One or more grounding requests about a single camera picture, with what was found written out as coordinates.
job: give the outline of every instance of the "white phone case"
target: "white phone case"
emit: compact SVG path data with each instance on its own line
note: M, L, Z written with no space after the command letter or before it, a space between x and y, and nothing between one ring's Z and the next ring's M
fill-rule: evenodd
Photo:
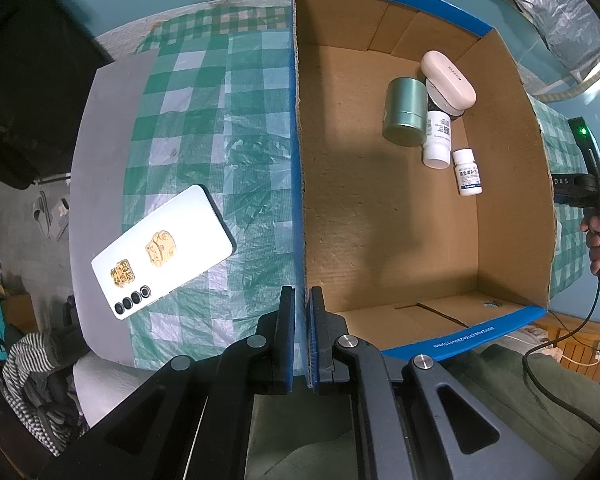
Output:
M233 251L205 191L191 186L115 240L91 267L114 315L125 319Z

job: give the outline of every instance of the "medicine bottle label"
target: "medicine bottle label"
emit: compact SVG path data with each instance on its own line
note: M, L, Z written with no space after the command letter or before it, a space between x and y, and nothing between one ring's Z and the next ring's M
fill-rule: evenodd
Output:
M460 189L469 189L471 187L480 187L480 175L478 174L478 166L475 164L468 165L462 170L458 170L458 180Z
M439 139L445 142L451 142L451 121L448 116L437 113L435 117L427 119L427 140Z

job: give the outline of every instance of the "slipper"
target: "slipper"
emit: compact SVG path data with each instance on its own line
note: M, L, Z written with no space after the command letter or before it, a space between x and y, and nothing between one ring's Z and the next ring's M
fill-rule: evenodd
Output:
M49 209L46 205L45 192L40 190L40 196L33 203L33 219L40 227L40 234L43 238L49 236L49 226L51 225L51 218L49 218Z
M49 226L49 238L58 241L69 225L69 196L64 196L51 210L51 224Z

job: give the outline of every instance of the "green fabric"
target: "green fabric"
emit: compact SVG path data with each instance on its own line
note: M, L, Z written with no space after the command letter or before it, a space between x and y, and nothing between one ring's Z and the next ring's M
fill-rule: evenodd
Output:
M251 335L295 286L289 7L216 7L169 20L132 134L123 230L204 185L237 249L127 319L136 366L203 359Z
M138 46L136 53L203 36L290 27L291 7L218 6L161 23Z
M348 396L319 396L304 377L286 396L255 396L245 480L357 478Z
M445 368L480 402L571 479L600 444L600 435L576 416L552 403L524 377L522 355L499 345L481 354L465 352ZM600 386L534 354L529 365L542 386L600 423Z
M538 118L549 170L552 173L582 173L582 155L566 117L531 96L529 100ZM552 265L551 297L582 276L586 254L584 233L580 231L582 210L561 204L555 209L562 235Z

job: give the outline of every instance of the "black cable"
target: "black cable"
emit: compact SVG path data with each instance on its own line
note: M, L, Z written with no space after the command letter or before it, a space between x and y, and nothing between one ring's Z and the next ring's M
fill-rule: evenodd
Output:
M598 290L596 291L596 298L593 300L593 305L591 305L591 310L589 311L589 314L587 315L585 320L579 325L579 327L577 327L575 330L573 330L572 332L569 332L566 335L563 335L561 337L554 339L553 341L548 341L546 343L542 343L541 345L533 347L531 350L529 350L526 354L523 355L522 368L523 368L524 372L529 376L529 378L531 379L533 384L535 384L536 388L538 390L540 390L540 392L547 399L549 399L551 402L554 402L561 408L567 410L568 412L573 413L573 415L577 416L578 418L580 418L581 420L583 420L584 422L589 424L594 430L596 430L600 434L600 423L598 421L596 421L592 416L587 415L587 413L583 412L582 410L579 410L578 408L571 406L568 402L565 402L564 400L560 399L559 397L556 397L549 390L547 390L544 386L542 386L542 384L540 384L540 381L538 381L536 376L531 371L531 368L529 367L529 362L528 362L529 356L533 352L536 352L536 351L538 351L542 348L545 348L549 345L555 345L555 344L559 343L560 341L564 341L565 339L572 337L575 333L577 333L579 330L581 330L588 323L589 319L591 318L591 316L593 314L593 311L596 309L596 305L598 304L599 297L600 297L600 280L598 280Z
M562 320L558 317L558 315L553 310L550 310L549 312L554 315L555 319L558 320L558 323L560 323L565 330L568 330L567 326L562 322ZM592 350L595 350L596 352L600 352L599 348L596 348L595 346L591 346L591 345L588 345L586 343L583 343L577 337L573 337L573 339L575 339L582 346L586 346L587 348L591 348Z

